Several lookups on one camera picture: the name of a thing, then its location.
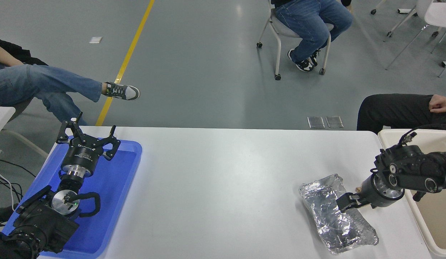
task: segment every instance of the black and white sneaker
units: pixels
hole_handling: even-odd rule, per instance
[[[106,82],[106,96],[123,100],[135,100],[140,96],[140,90],[131,85]]]
[[[290,60],[292,60],[291,53],[293,50],[294,49],[291,49],[287,52],[287,56]],[[298,69],[300,69],[301,71],[304,71],[304,72],[310,72],[314,68],[314,66],[311,64],[311,62],[308,59],[305,59],[300,62],[294,62],[294,63],[295,63],[295,65],[297,65]]]
[[[313,66],[317,66],[317,55],[319,54],[320,50],[316,50],[313,52],[313,54],[310,56],[309,60],[311,61],[311,64]]]

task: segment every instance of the white cable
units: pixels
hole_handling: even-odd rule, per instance
[[[4,176],[2,176],[1,174],[0,174],[0,177],[2,178],[2,179],[4,179],[8,184],[9,184],[9,186],[10,186],[10,197],[12,198],[12,210],[14,210],[15,211],[15,208],[14,208],[14,193],[12,192],[12,184],[9,182],[9,180],[7,180]]]

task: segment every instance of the jeans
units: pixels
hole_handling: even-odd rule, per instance
[[[77,117],[81,111],[67,92],[77,92],[97,102],[101,82],[45,65],[23,64],[0,69],[0,106],[36,97],[62,122]],[[80,119],[79,124],[87,123]]]
[[[357,130],[378,134],[383,126],[414,128],[446,123],[446,112],[430,112],[431,98],[432,95],[370,95],[364,99],[359,109]]]
[[[336,0],[292,0],[276,8],[276,17],[302,38],[292,51],[293,62],[308,59],[326,46],[329,31],[325,23],[333,24],[332,41],[352,24],[351,13]]]

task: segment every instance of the yellow floor line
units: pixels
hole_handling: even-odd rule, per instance
[[[129,64],[129,61],[131,60],[132,53],[135,49],[136,43],[138,42],[138,38],[141,35],[141,31],[143,30],[143,27],[145,26],[146,19],[148,19],[149,12],[151,11],[153,4],[154,4],[154,0],[150,0],[148,8],[146,8],[146,12],[143,15],[143,18],[141,19],[141,23],[138,25],[137,32],[134,36],[134,39],[132,40],[131,46],[129,47],[129,51],[127,51],[126,57],[124,58],[124,62],[122,62],[121,68],[119,69],[118,76],[116,77],[116,80],[114,81],[115,83],[121,83],[121,79],[124,75],[127,65]],[[110,107],[112,101],[113,101],[113,97],[109,97],[106,99],[105,105],[103,105],[103,108],[100,112],[100,115],[98,116],[98,120],[97,120],[97,123],[95,123],[95,126],[101,126],[103,124],[103,121],[105,121],[106,114],[108,113],[108,110],[109,110],[109,107]]]

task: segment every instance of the blue tray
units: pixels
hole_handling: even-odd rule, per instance
[[[53,191],[57,189],[60,183],[58,172],[67,151],[68,145],[66,144],[55,147],[39,175],[24,195],[22,202],[47,185],[51,185]],[[93,259],[105,250],[140,162],[141,151],[139,143],[121,140],[121,145],[111,161],[100,157],[94,175],[84,179],[84,184],[79,192],[100,194],[100,212],[90,218],[75,220],[79,224],[79,228],[65,244],[62,252],[58,254],[42,252],[42,255],[68,259]],[[82,212],[91,212],[95,208],[93,203],[93,199],[82,200],[80,209]],[[3,229],[4,234],[11,233],[17,217],[18,214],[13,213]]]

